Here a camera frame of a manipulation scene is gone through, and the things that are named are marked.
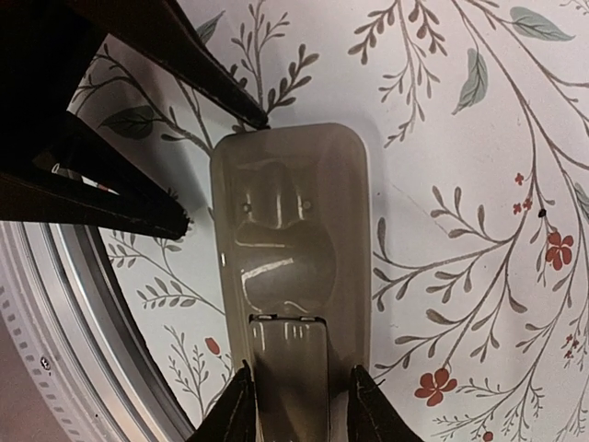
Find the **floral wallpaper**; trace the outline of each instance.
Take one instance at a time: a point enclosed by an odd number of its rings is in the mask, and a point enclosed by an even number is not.
[[[341,122],[370,157],[371,373],[425,441],[584,440],[586,0],[181,2],[274,127]],[[234,368],[208,160],[248,130],[114,39],[72,109],[187,207],[179,241],[103,231],[195,425]]]

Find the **molded plastic part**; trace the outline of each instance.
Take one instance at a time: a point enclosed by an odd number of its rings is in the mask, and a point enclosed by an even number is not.
[[[319,418],[345,427],[341,395],[352,369],[369,362],[364,145],[338,124],[232,135],[214,150],[211,171],[229,340],[252,367],[264,441],[327,440]],[[298,410],[303,399],[291,391],[324,383],[327,412]],[[322,403],[317,395],[306,400]],[[280,417],[268,411],[279,399]],[[313,434],[297,433],[304,427]]]

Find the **red flower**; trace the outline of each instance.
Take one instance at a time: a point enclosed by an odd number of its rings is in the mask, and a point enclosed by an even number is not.
[[[559,232],[552,232],[549,235],[549,244],[552,247],[546,251],[546,261],[552,262],[554,270],[560,270],[562,264],[569,265],[572,260],[572,246],[573,240],[571,235],[567,235],[563,240],[560,239]]]
[[[421,388],[415,390],[415,397],[429,398],[428,407],[434,407],[444,398],[443,393],[452,391],[458,385],[456,379],[450,379],[450,373],[445,368],[440,368],[432,373],[425,373],[420,379]]]
[[[214,338],[206,338],[204,340],[204,343],[206,343],[206,346],[209,349],[209,352],[211,352],[213,355],[219,356],[221,354],[221,349],[219,348],[219,344],[217,343],[217,341]]]

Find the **silver metal rim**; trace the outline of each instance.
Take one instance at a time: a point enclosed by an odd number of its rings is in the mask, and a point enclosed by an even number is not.
[[[3,222],[0,258],[0,312],[20,341],[26,335],[17,348],[72,440],[183,442],[193,433],[95,227]]]

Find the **red berry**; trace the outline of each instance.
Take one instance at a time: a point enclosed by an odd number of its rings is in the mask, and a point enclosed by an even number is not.
[[[221,353],[221,349],[219,348],[219,344],[214,338],[206,338],[204,340],[204,343],[206,343],[209,352],[211,352],[215,356],[219,356],[219,354]]]

